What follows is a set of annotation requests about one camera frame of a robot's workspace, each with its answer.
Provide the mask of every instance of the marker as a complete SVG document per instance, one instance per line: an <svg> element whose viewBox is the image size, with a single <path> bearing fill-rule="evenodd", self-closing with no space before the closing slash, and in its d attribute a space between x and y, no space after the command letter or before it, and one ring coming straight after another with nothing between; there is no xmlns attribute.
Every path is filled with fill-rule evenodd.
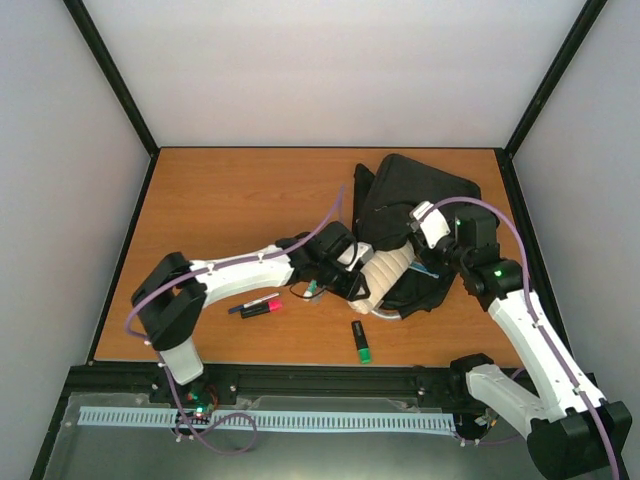
<svg viewBox="0 0 640 480"><path fill-rule="evenodd" d="M307 287L307 289L304 291L304 293L302 294L303 297L313 297L313 294L316 293L316 289L318 288L318 282L316 282L315 280L311 280L309 282L309 286Z"/></svg>
<svg viewBox="0 0 640 480"><path fill-rule="evenodd" d="M367 337L364 336L362 322L360 320L351 322L351 329L353 330L353 338L356 341L356 350L358 350L358 355L360 356L360 363L371 363L371 352L369 352Z"/></svg>
<svg viewBox="0 0 640 480"><path fill-rule="evenodd" d="M279 298L276 300L271 300L266 303L259 303L258 305L253 305L248 308L243 308L240 310L240 316L242 318L255 317L256 315L262 315L263 313L275 312L276 310L280 310L282 308L282 300Z"/></svg>
<svg viewBox="0 0 640 480"><path fill-rule="evenodd" d="M266 302L267 300L275 298L278 295L280 295L280 292L271 293L269 295L265 295L264 297L256 298L255 300L251 300L250 302L243 303L242 305L237 305L229 309L229 314L239 312L243 308L252 307L254 305L258 305L259 303Z"/></svg>

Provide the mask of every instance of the black cloth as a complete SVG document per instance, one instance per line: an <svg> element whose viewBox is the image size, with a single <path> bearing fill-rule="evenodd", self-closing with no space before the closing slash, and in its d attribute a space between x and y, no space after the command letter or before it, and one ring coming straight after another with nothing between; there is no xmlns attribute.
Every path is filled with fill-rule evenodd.
<svg viewBox="0 0 640 480"><path fill-rule="evenodd" d="M401 248L411 233L409 213L425 200L436 203L454 196L480 198L477 184L399 154L385 157L375 175L358 164L354 180L353 233L374 250ZM460 207L445 205L440 210L451 231ZM428 252L421 259L438 278L407 270L385 295L383 309L397 310L405 318L418 310L430 311L444 301L455 272L429 258Z"/></svg>

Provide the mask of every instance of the wooden table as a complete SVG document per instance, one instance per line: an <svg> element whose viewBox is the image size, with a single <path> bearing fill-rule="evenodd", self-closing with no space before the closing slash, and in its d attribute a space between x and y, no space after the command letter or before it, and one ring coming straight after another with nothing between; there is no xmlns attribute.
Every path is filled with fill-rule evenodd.
<svg viewBox="0 0 640 480"><path fill-rule="evenodd" d="M351 225L353 172L358 162L375 171L398 152L476 182L485 200L510 212L492 150L362 148L163 149L146 195L97 360L154 360L153 352L124 333L130 297L157 263L173 251L187 259L248 253L276 239L311 230L345 185L345 223ZM506 227L498 232L503 255L518 259ZM298 286L300 293L304 286ZM325 295L310 305L282 290L284 308L241 320L233 305L273 289L227 298L202 312L194 334L205 362L357 365L350 323L359 316ZM362 317L373 365L445 366L484 352L502 366L521 366L502 331L456 279L444 304L401 322Z"/></svg>

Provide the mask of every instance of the purple cable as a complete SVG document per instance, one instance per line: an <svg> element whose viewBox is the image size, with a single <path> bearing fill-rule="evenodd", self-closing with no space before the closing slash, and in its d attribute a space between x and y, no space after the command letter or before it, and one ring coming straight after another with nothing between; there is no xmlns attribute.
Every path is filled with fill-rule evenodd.
<svg viewBox="0 0 640 480"><path fill-rule="evenodd" d="M518 229L515 227L513 222L496 207L494 207L490 203L483 202L482 200L478 200L477 198L471 198L471 197L451 197L451 198L445 198L444 200L440 200L439 202L436 202L435 205L432 205L430 208L428 208L427 211L424 212L424 214L422 215L422 217L420 217L418 221L419 222L424 221L424 219L427 218L427 216L433 210L443 207L444 205L449 205L451 203L471 203L471 204L486 208L490 212L494 213L498 218L500 218L500 220L502 220L505 223L505 225L507 225L507 227L509 227L509 230L511 230L511 232L513 233L513 236L516 239L516 242L518 243L518 248L520 249L520 258L522 261L522 272L523 272L522 283L523 283L523 289L524 289L524 303L527 306L527 310L529 311L529 314L533 318L534 323L537 324L540 321L540 318L538 317L535 309L533 308L533 303L531 302L531 294L530 294L531 289L529 287L530 280L529 280L529 264L527 261L527 252L525 251L524 243L522 242L522 238L520 238ZM560 363L560 366L566 373L567 377L569 378L569 381L572 383L574 387L579 388L580 382L578 381L576 376L573 374L573 372L569 368L569 365L567 365L567 362L564 360L564 358L558 351L557 347L551 340L549 333L545 330L545 328L542 325L538 326L538 330L540 331L540 334L547 342L547 345L549 345L549 348L551 349L554 356L558 360L558 363ZM607 431L604 427L604 424L602 423L602 420L600 419L598 412L596 411L595 407L593 406L593 404L591 403L587 395L581 390L579 390L579 393L580 393L580 398L582 398L585 405L587 406L587 410L589 410L591 417L593 417L593 421L595 422L596 428L598 429L598 433L602 438L604 449L607 452L607 459L609 460L609 464L611 465L612 477L614 480L620 480L618 462L616 460L615 452L613 451L613 445L611 445L611 440L609 439L609 435L607 435Z"/></svg>
<svg viewBox="0 0 640 480"><path fill-rule="evenodd" d="M513 372L511 374L511 380L515 380L517 378L518 375L520 375L522 372L524 372L524 368L518 368L515 372ZM462 438L460 435L458 435L458 433L454 433L453 435L455 438L457 438L460 441L465 440L464 438ZM497 447L499 445L505 445L507 443L511 443L514 440L517 440L519 438L522 438L520 435L513 435L512 437L507 437L504 438L502 440L495 440L495 441L491 441L491 442L487 442L487 441L480 441L478 442L478 446L480 447Z"/></svg>
<svg viewBox="0 0 640 480"><path fill-rule="evenodd" d="M324 228L324 226L329 222L329 220L331 219L333 214L336 213L337 210L338 211L341 210L340 207L342 206L342 197L343 196L344 196L344 185L340 187L340 191L338 192L338 198L336 198L336 201L334 202L334 204L329 209L329 212L327 212L327 215L318 224L318 226L312 232L310 232L309 234L307 234L306 236L304 236L303 238L298 240L296 243L294 243L290 247L287 247L284 250L281 250L279 252L265 253L264 255L262 255L262 257L260 257L259 255L247 255L246 257L233 258L231 260L226 260L226 261L220 262L220 263L213 262L213 269L214 270L220 270L221 268L232 267L233 265L240 265L242 263L247 263L247 262L255 262L256 260L258 260L258 261L271 260L271 259L277 258L277 257L279 257L281 255L286 255L289 252L293 252L294 250L296 250L296 249L300 248L301 246L303 246L305 243L307 243L313 237L315 237L317 235L317 233L320 230L322 230Z"/></svg>

